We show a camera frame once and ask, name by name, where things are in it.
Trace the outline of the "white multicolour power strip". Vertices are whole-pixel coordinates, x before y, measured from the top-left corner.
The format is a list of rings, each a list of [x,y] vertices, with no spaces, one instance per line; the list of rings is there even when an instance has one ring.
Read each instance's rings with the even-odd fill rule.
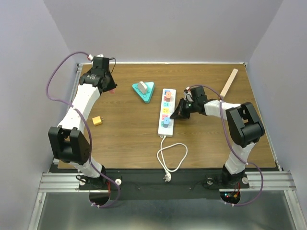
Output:
[[[171,100],[167,100],[165,97],[166,92],[171,92]],[[160,115],[159,115],[159,125],[158,125],[158,136],[160,137],[172,137],[173,136],[173,130],[174,130],[174,120],[170,119],[170,127],[163,128],[161,126],[162,120],[165,117],[171,116],[171,114],[175,110],[175,103],[176,103],[176,93],[177,91],[175,89],[167,89],[164,88],[162,92],[162,99],[161,99],[161,108],[160,108]]]

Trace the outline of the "blue charger plug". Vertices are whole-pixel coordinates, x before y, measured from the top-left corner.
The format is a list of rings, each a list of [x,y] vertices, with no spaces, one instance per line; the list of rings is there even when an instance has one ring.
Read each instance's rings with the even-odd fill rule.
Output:
[[[171,125],[170,125],[170,118],[169,118],[169,117],[165,117],[165,118],[162,120],[161,126],[162,126],[163,128],[168,128],[168,127],[170,127],[170,126],[171,126]]]

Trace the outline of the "salmon orange charger plug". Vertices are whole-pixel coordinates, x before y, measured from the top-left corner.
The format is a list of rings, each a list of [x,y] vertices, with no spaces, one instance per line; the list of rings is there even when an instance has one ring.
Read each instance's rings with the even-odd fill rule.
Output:
[[[171,92],[166,92],[165,97],[167,100],[171,100]]]

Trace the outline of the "teal triangular power strip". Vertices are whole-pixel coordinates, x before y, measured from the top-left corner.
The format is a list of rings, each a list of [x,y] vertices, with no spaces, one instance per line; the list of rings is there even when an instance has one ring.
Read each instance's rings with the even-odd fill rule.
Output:
[[[153,81],[140,81],[132,85],[133,90],[140,96],[144,103],[148,104],[154,92],[155,83]]]

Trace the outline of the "white grey adapter plug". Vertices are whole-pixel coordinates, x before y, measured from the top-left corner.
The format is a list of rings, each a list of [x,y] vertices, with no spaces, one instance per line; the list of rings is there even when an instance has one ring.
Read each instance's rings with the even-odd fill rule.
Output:
[[[147,85],[143,81],[138,82],[138,89],[142,94],[146,94],[148,90]]]

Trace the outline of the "yellow charger plug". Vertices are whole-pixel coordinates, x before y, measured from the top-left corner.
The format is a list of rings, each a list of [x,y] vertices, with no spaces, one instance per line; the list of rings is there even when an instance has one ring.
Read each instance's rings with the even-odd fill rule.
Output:
[[[93,122],[94,126],[101,125],[103,123],[103,120],[104,119],[102,117],[100,117],[100,116],[96,116],[96,117],[92,118],[92,122]]]

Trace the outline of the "beige wooden power strip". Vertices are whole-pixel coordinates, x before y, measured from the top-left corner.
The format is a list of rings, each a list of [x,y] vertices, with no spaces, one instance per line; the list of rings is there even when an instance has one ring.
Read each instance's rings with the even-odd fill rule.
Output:
[[[230,89],[230,87],[231,87],[231,85],[232,85],[232,83],[233,83],[237,73],[238,73],[238,69],[233,69],[232,70],[232,72],[231,72],[231,74],[230,74],[226,84],[224,85],[224,87],[223,87],[223,89],[222,89],[222,91],[220,93],[220,98],[222,98],[222,99],[225,98],[225,96],[226,96],[227,92],[229,91],[229,89]]]

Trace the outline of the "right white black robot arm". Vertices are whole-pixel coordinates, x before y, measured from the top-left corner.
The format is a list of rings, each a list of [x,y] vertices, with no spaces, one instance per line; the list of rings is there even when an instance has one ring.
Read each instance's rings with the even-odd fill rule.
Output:
[[[226,142],[230,154],[222,167],[221,183],[231,187],[243,178],[247,165],[255,166],[248,160],[252,149],[264,136],[263,123],[250,102],[237,104],[226,103],[221,95],[218,99],[208,99],[205,88],[217,93],[204,85],[193,85],[184,90],[171,119],[189,119],[191,113],[215,116],[221,119]]]

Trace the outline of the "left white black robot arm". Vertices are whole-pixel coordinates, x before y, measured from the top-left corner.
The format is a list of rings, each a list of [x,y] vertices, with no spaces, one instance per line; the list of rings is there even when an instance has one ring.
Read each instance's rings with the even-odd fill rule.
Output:
[[[93,140],[86,138],[90,132],[88,116],[102,93],[117,87],[109,69],[110,59],[103,56],[88,55],[92,67],[80,77],[76,95],[64,118],[56,127],[51,127],[48,137],[55,159],[68,163],[83,173],[79,181],[90,183],[97,189],[109,184],[106,169],[92,157]]]

